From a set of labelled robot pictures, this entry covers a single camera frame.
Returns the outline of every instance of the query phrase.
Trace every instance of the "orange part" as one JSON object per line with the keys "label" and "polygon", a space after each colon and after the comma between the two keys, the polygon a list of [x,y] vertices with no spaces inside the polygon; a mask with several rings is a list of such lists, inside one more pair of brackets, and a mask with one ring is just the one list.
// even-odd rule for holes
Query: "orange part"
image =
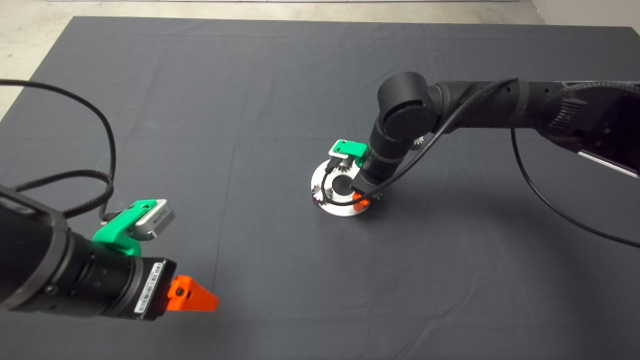
{"label": "orange part", "polygon": [[[356,200],[362,197],[361,193],[353,193],[352,199]],[[367,205],[369,205],[370,201],[369,199],[364,199],[363,201],[358,202],[357,204],[353,204],[353,209],[357,212],[361,212],[362,210],[364,210],[364,208],[367,207]]]}
{"label": "orange part", "polygon": [[178,275],[169,289],[169,311],[215,311],[217,296],[200,286],[190,276]]}

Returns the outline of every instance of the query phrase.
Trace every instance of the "black cord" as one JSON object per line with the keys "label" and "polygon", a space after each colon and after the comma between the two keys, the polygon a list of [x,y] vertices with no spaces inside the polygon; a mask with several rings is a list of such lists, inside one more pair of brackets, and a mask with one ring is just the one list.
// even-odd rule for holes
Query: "black cord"
{"label": "black cord", "polygon": [[[98,118],[100,119],[100,121],[102,122],[102,125],[104,126],[104,130],[107,133],[107,139],[109,141],[109,182],[107,183],[107,188],[104,190],[104,192],[102,194],[100,194],[99,196],[97,196],[96,198],[89,200],[87,202],[85,202],[84,204],[80,204],[78,206],[74,206],[73,208],[70,208],[68,210],[65,210],[66,213],[69,214],[69,216],[65,215],[65,217],[70,218],[70,217],[74,217],[74,216],[78,216],[80,214],[86,213],[88,211],[91,211],[95,208],[97,208],[98,206],[100,206],[99,212],[98,212],[98,216],[100,217],[100,219],[102,220],[106,220],[106,208],[107,208],[107,203],[109,202],[109,198],[111,197],[111,195],[113,194],[113,179],[115,177],[115,173],[116,173],[116,142],[113,136],[113,131],[111,130],[111,126],[109,125],[109,121],[107,120],[107,117],[104,116],[104,114],[92,103],[90,103],[88,100],[80,97],[79,95],[76,95],[68,90],[65,90],[63,88],[59,88],[57,86],[53,86],[53,85],[49,85],[49,84],[45,84],[45,83],[39,83],[37,81],[27,81],[27,80],[12,80],[12,79],[0,79],[0,86],[22,86],[25,88],[38,88],[38,89],[42,89],[42,90],[47,90],[47,91],[51,91],[51,92],[55,92],[57,94],[66,96],[70,99],[73,99],[79,103],[81,103],[82,105],[86,106],[89,110],[91,110],[94,114],[96,114],[96,116],[98,116]],[[80,171],[80,172],[85,172],[85,171],[92,171],[92,170],[76,170],[76,171]],[[52,176],[47,176],[47,177],[43,177],[41,179],[36,179],[33,181],[30,181],[26,184],[22,184],[22,185],[18,185],[17,188],[22,188],[24,185],[27,184],[38,184],[38,183],[42,183],[42,182],[46,182],[49,181],[51,177],[56,177],[56,176],[61,176],[63,174],[68,174],[68,173],[73,173],[73,172],[64,172],[61,174],[56,174],[56,175],[52,175]],[[93,177],[98,179],[98,177],[96,176],[92,176],[92,175],[88,175],[87,173],[82,173],[84,175],[75,175],[75,176],[70,176],[70,177],[78,177],[78,176],[88,176],[88,177]]]}
{"label": "black cord", "polygon": [[544,195],[542,195],[540,190],[538,190],[536,185],[533,183],[533,181],[529,177],[529,174],[527,173],[526,169],[524,168],[524,164],[522,163],[522,158],[520,157],[520,151],[518,150],[518,140],[516,139],[516,129],[511,129],[511,144],[513,145],[513,154],[516,157],[518,168],[520,168],[520,173],[522,174],[522,177],[524,177],[525,181],[529,185],[529,188],[531,188],[531,190],[533,190],[533,192],[538,196],[538,198],[540,198],[540,200],[542,200],[542,202],[544,202],[545,205],[551,208],[551,210],[555,211],[556,214],[560,215],[561,217],[563,217],[565,220],[569,221],[573,225],[576,225],[577,227],[580,227],[581,229],[586,230],[592,234],[601,236],[605,239],[615,241],[616,243],[621,243],[624,245],[640,248],[640,243],[636,241],[620,238],[618,236],[604,233],[598,229],[594,229],[572,218],[571,216],[567,215],[564,211],[558,209],[555,205],[553,205]]}
{"label": "black cord", "polygon": [[496,82],[493,82],[493,83],[487,85],[486,87],[484,87],[480,91],[476,92],[474,95],[472,95],[470,98],[468,98],[458,109],[456,109],[456,111],[454,111],[453,114],[451,114],[451,116],[449,116],[449,118],[442,124],[442,126],[440,126],[440,129],[429,139],[429,142],[426,143],[422,147],[422,149],[413,157],[413,159],[411,159],[402,169],[398,170],[392,177],[390,177],[386,181],[380,183],[380,185],[378,185],[375,189],[371,190],[370,192],[367,192],[367,193],[363,194],[361,197],[359,197],[359,198],[357,198],[355,200],[345,201],[345,202],[338,202],[338,201],[334,201],[333,199],[331,199],[331,197],[327,196],[326,190],[324,189],[324,184],[326,182],[326,178],[329,176],[331,171],[333,171],[332,168],[327,167],[326,172],[324,173],[324,177],[322,179],[322,183],[320,184],[320,190],[322,191],[323,199],[329,204],[338,205],[338,206],[349,206],[349,205],[357,204],[360,201],[373,198],[377,193],[379,193],[380,191],[384,190],[389,185],[391,185],[394,182],[396,182],[400,177],[402,177],[409,170],[411,170],[411,168],[413,166],[415,166],[415,164],[417,164],[418,161],[420,161],[420,159],[422,159],[422,157],[430,150],[430,148],[433,146],[433,144],[435,144],[436,141],[438,141],[438,139],[442,136],[442,134],[444,134],[444,132],[447,130],[447,128],[455,120],[457,120],[458,117],[460,117],[460,115],[467,108],[469,108],[469,106],[471,106],[474,102],[476,102],[480,97],[488,94],[491,90],[493,90],[495,88],[498,88],[500,86],[506,85],[508,83],[511,83],[513,81],[516,81],[517,79],[518,78],[509,78],[509,79],[498,80]]}
{"label": "black cord", "polygon": [[85,202],[84,204],[74,206],[73,208],[68,208],[62,211],[62,215],[65,218],[76,217],[80,214],[91,211],[101,204],[105,203],[111,195],[113,195],[113,181],[111,180],[111,176],[96,170],[72,170],[67,172],[61,172],[59,174],[49,175],[47,177],[43,177],[41,179],[32,180],[24,184],[20,184],[15,186],[13,189],[16,192],[23,192],[26,190],[39,188],[41,186],[45,186],[51,183],[55,183],[56,181],[70,179],[72,177],[92,177],[94,179],[101,180],[105,184],[107,184],[106,190],[95,198]]}

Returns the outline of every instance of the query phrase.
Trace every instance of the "silver metal disc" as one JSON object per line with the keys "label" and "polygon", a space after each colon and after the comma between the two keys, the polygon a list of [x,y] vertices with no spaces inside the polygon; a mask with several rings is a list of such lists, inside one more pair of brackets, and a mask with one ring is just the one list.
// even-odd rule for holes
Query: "silver metal disc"
{"label": "silver metal disc", "polygon": [[[311,177],[311,194],[314,202],[327,213],[336,215],[338,217],[352,217],[353,215],[363,213],[369,207],[369,205],[366,205],[361,211],[356,211],[353,206],[338,206],[327,204],[324,201],[322,191],[320,191],[320,185],[322,184],[324,170],[326,169],[328,163],[329,160],[320,164],[320,166],[316,168],[316,171],[314,171],[314,175]],[[333,180],[340,175],[348,176],[351,178],[351,180],[353,180],[359,171],[360,168],[357,167],[354,163],[350,164],[350,166],[341,164],[338,169],[334,170],[327,176],[326,182],[324,184],[324,190],[331,197],[331,200],[339,202],[353,200],[353,192],[351,192],[349,195],[340,195],[332,189],[332,184]]]}

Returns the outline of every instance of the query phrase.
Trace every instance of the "table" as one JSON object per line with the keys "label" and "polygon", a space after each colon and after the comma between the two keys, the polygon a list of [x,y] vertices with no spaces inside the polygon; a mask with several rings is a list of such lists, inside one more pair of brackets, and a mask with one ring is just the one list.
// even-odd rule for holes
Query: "table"
{"label": "table", "polygon": [[[630,28],[73,19],[33,76],[110,119],[111,211],[167,198],[143,244],[220,297],[156,322],[0,314],[10,359],[551,359],[640,357],[640,252],[547,209],[506,130],[446,136],[356,218],[314,206],[337,138],[366,141],[387,77],[428,83],[640,80]],[[637,238],[637,181],[521,131],[540,188],[599,229]],[[107,169],[88,110],[38,90],[0,122],[0,183]],[[32,191],[57,208],[102,190]],[[90,237],[95,213],[70,225]]]}

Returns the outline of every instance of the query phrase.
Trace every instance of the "white label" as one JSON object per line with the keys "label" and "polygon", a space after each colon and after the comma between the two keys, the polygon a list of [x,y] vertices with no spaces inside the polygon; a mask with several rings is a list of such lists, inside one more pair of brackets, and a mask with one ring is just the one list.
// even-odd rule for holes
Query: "white label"
{"label": "white label", "polygon": [[154,289],[156,288],[158,277],[160,277],[160,273],[162,272],[162,267],[162,263],[155,263],[151,268],[151,272],[149,273],[149,277],[147,278],[147,283],[145,283],[145,288],[142,290],[142,294],[140,294],[140,299],[138,299],[136,309],[133,311],[134,313],[142,314],[145,312],[145,310],[147,310],[147,305],[149,305],[151,295],[154,294]]}

